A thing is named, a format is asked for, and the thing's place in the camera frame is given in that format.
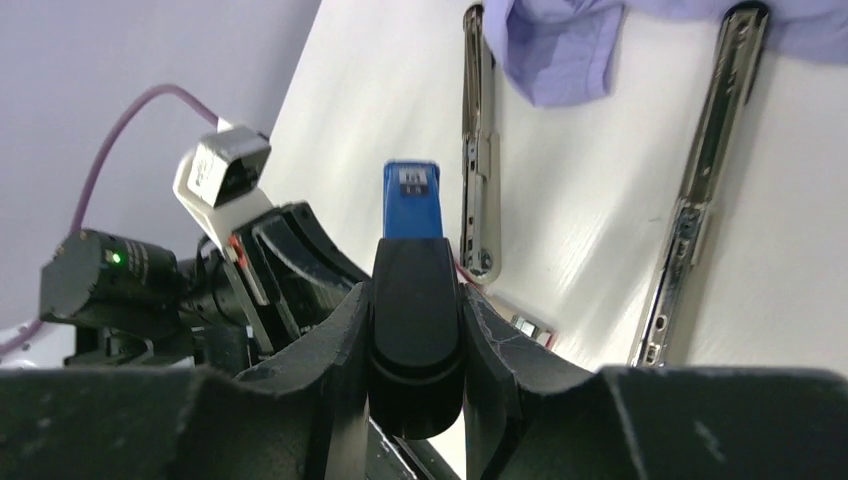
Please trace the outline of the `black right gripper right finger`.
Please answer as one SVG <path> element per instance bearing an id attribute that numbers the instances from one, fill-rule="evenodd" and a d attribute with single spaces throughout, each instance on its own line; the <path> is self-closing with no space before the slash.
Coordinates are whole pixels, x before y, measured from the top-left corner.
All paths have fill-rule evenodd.
<path id="1" fill-rule="evenodd" d="M 847 383 L 816 369 L 590 372 L 464 294 L 471 479 L 843 479 Z"/>

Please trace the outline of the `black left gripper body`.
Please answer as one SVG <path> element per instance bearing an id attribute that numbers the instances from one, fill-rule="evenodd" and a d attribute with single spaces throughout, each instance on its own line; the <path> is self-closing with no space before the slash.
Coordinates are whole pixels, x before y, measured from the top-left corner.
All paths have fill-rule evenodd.
<path id="1" fill-rule="evenodd" d="M 66 368 L 168 367 L 242 371 L 292 341 L 290 322 L 250 292 L 239 251 L 180 260 L 108 232 L 69 234 L 42 267 L 39 320 L 70 325 Z"/>

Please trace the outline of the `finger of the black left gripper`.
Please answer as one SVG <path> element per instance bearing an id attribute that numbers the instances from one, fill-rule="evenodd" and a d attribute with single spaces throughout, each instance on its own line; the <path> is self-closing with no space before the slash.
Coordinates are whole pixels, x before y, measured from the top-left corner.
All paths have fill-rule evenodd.
<path id="1" fill-rule="evenodd" d="M 273 207 L 235 230 L 235 292 L 260 345 L 289 345 L 369 278 L 305 202 Z"/>

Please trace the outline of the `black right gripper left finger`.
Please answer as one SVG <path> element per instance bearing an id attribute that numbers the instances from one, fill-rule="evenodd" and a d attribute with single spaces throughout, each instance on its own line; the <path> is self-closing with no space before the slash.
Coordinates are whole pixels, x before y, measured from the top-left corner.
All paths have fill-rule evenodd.
<path id="1" fill-rule="evenodd" d="M 368 284 L 275 356 L 1 374 L 5 479 L 362 479 Z"/>

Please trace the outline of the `blue stapler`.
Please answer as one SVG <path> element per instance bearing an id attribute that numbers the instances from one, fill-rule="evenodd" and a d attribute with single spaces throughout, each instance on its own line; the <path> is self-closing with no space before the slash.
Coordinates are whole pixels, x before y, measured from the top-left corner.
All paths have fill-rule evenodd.
<path id="1" fill-rule="evenodd" d="M 372 416 L 387 434 L 411 440 L 447 430 L 463 401 L 461 298 L 443 233 L 439 176 L 433 162 L 385 164 L 383 234 L 372 269 Z"/>

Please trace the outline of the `beige black stapler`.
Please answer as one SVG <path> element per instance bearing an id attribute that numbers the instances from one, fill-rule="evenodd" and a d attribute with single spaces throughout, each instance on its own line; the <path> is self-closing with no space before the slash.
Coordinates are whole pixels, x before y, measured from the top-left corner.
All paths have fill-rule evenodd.
<path id="1" fill-rule="evenodd" d="M 686 168 L 658 257 L 628 363 L 666 365 L 685 295 L 705 245 L 722 170 L 756 81 L 771 20 L 762 1 L 741 1 L 724 14 L 713 67 Z"/>
<path id="2" fill-rule="evenodd" d="M 496 63 L 483 36 L 483 5 L 463 15 L 463 208 L 460 265 L 472 281 L 491 284 L 501 271 L 500 138 L 496 130 Z"/>

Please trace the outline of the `red white staple box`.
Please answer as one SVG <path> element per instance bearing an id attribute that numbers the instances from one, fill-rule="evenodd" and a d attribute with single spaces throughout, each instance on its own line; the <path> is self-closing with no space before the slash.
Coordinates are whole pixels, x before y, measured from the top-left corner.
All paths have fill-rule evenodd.
<path id="1" fill-rule="evenodd" d="M 458 263 L 455 264 L 455 267 L 458 276 L 466 284 L 474 287 L 505 321 L 546 349 L 554 350 L 557 333 L 553 327 L 542 320 L 520 311 L 517 307 L 503 301 L 497 296 L 487 293 L 483 284 L 475 280 Z"/>

